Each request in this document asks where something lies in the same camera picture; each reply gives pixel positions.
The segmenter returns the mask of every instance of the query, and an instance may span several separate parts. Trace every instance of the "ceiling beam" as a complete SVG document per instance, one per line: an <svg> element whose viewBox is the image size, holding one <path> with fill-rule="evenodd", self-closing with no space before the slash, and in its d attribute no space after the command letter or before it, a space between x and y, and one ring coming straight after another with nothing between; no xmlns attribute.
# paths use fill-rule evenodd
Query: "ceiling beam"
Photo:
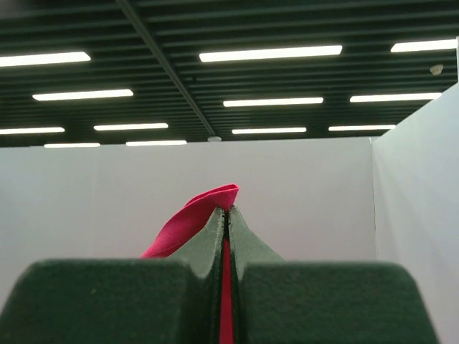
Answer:
<svg viewBox="0 0 459 344"><path fill-rule="evenodd" d="M184 96L185 100L189 103L194 113L196 113L198 118L201 120L202 124L204 124L204 127L206 127L209 134L212 136L215 136L216 135L215 131L210 125L210 122L207 120L206 116L202 113L201 109L196 104L196 101L194 100L193 96L190 94L190 92L187 90L184 83L181 81L174 67L172 66L172 64L170 63L170 61L164 54L160 44L155 40L151 31L143 23L141 17L139 16L138 12L132 5L131 1L130 0L116 0L116 2L120 6L124 15L128 18L129 22L132 24L134 29L141 36L146 46L150 49L151 53L158 60L159 64L164 68L164 71L166 72L166 74L171 78L172 82L176 85L177 89Z"/></svg>

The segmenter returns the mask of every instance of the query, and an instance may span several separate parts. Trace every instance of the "red fabric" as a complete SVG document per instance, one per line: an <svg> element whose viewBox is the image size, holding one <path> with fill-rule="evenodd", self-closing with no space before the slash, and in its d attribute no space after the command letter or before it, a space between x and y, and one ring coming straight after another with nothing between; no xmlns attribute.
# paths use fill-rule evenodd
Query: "red fabric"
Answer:
<svg viewBox="0 0 459 344"><path fill-rule="evenodd" d="M235 202L239 187L228 184L195 196L166 222L153 244L142 258L167 257L198 233L218 206L229 211ZM232 304L230 245L223 245L222 311L220 320L220 344L232 344Z"/></svg>

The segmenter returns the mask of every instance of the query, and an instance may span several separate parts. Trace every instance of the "dark green pad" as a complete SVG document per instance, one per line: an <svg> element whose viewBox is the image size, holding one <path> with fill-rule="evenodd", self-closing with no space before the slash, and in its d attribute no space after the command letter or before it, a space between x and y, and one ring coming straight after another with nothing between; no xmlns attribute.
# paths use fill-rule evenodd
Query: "dark green pad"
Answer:
<svg viewBox="0 0 459 344"><path fill-rule="evenodd" d="M223 215L169 259L33 264L0 316L0 343L215 343Z"/></svg>
<svg viewBox="0 0 459 344"><path fill-rule="evenodd" d="M229 232L237 344L438 343L401 267L279 262L236 208Z"/></svg>
<svg viewBox="0 0 459 344"><path fill-rule="evenodd" d="M193 343L218 343L222 298L224 212L215 209L206 226L167 259L186 262L193 272L196 303Z"/></svg>
<svg viewBox="0 0 459 344"><path fill-rule="evenodd" d="M245 223L239 209L233 206L228 216L229 247L231 250L231 294L233 330L236 343L246 343L247 332L245 296L239 288L247 266L259 262L285 264L284 260L256 236Z"/></svg>

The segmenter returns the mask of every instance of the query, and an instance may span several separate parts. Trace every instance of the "smoke detector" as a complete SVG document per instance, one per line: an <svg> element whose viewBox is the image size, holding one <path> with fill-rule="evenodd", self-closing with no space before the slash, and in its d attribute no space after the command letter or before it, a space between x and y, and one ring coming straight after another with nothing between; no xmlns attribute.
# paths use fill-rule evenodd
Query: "smoke detector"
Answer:
<svg viewBox="0 0 459 344"><path fill-rule="evenodd" d="M430 72L434 75L440 75L443 72L444 66L442 64L436 64L435 66L431 66Z"/></svg>
<svg viewBox="0 0 459 344"><path fill-rule="evenodd" d="M222 138L219 136L211 136L207 139L209 142L222 142Z"/></svg>

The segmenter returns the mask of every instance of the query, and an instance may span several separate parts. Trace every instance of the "white partition wall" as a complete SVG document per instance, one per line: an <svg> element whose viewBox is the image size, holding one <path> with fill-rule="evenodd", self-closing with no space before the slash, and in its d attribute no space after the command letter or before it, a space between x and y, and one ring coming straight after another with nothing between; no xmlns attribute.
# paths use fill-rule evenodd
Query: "white partition wall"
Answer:
<svg viewBox="0 0 459 344"><path fill-rule="evenodd" d="M285 258L375 260L371 166L368 138L0 149L0 304L35 260L139 257L192 196L224 183Z"/></svg>
<svg viewBox="0 0 459 344"><path fill-rule="evenodd" d="M374 141L377 252L405 266L459 343L459 85Z"/></svg>

